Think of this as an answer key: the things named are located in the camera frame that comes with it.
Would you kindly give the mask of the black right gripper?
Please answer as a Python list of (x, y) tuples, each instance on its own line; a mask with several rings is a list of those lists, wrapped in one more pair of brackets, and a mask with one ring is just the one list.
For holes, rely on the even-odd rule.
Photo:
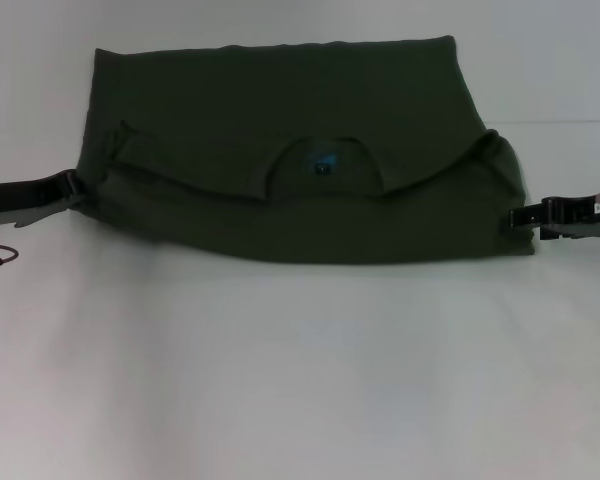
[(595, 196), (548, 197), (541, 204), (512, 209), (510, 231), (539, 228), (540, 239), (600, 238), (600, 202)]

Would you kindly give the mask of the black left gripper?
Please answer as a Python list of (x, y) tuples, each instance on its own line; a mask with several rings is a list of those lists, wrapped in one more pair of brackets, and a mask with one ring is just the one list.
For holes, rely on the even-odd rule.
[(60, 200), (79, 203), (87, 190), (75, 169), (28, 181), (0, 183), (0, 216), (43, 216), (57, 213)]

